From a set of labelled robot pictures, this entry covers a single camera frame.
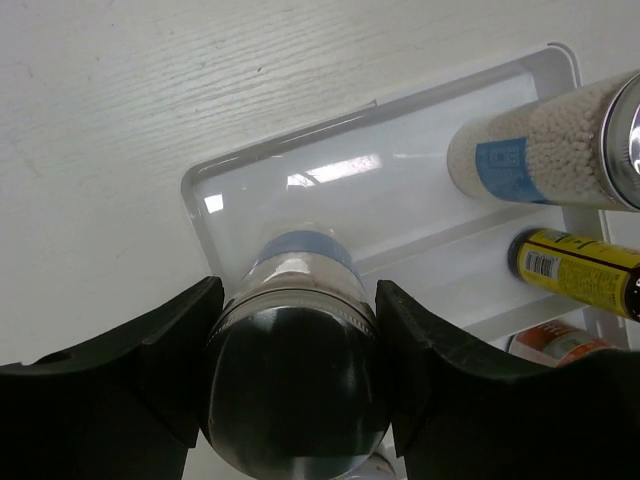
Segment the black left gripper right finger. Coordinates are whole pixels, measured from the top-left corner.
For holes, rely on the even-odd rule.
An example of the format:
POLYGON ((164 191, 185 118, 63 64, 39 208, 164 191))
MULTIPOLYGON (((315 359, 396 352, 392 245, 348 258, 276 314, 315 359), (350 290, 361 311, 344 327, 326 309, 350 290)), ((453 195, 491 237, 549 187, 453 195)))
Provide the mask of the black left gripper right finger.
POLYGON ((396 453, 411 479, 635 479, 639 356, 558 368, 499 350, 381 280, 396 453))

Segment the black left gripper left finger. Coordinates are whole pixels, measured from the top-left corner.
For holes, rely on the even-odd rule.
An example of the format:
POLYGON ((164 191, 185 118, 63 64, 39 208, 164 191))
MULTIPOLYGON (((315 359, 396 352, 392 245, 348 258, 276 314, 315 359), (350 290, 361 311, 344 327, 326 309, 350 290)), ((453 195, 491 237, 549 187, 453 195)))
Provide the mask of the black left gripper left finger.
POLYGON ((92 339, 2 366, 2 478, 181 478, 199 432, 198 362, 222 304, 209 276, 92 339))

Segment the short jar orange label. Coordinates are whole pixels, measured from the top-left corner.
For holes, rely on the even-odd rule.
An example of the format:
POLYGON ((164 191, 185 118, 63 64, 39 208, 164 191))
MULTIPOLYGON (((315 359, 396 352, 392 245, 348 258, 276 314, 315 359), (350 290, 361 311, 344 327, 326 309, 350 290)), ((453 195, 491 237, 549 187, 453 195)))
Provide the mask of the short jar orange label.
POLYGON ((564 366, 602 350, 617 347, 563 319, 555 319, 511 337, 507 352, 553 368, 564 366))

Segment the tall white jar silver lid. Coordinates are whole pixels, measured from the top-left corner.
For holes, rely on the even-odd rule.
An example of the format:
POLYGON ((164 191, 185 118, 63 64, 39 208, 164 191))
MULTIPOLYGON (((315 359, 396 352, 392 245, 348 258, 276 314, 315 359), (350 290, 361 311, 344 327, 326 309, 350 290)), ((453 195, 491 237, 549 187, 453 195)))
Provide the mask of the tall white jar silver lid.
POLYGON ((281 225, 203 349, 201 430, 254 479, 334 479, 391 419, 380 327, 352 256, 318 223, 281 225))

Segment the small yellow bottle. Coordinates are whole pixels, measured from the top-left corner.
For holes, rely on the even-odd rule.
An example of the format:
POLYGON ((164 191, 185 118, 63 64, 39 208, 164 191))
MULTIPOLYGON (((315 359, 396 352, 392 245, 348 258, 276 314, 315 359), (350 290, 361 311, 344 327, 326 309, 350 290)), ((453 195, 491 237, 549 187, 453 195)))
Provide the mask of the small yellow bottle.
POLYGON ((637 322, 639 251, 567 232, 531 228, 507 252, 521 281, 637 322))

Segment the tall white jar blue label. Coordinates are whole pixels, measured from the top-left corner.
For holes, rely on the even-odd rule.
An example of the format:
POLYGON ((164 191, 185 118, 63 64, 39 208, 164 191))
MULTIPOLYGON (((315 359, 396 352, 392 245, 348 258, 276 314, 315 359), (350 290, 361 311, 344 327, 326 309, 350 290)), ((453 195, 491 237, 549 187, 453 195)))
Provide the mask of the tall white jar blue label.
POLYGON ((639 209, 639 74, 627 72, 464 125, 447 167, 477 199, 639 209))

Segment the short jar grey lid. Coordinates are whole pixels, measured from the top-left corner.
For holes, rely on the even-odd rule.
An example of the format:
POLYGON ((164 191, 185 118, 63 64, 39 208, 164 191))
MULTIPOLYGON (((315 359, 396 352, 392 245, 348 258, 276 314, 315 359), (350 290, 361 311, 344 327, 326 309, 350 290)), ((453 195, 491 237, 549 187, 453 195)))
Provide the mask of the short jar grey lid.
POLYGON ((404 477, 404 465, 396 458, 395 447, 391 440, 383 441, 353 472, 353 479, 360 480, 399 480, 404 477))

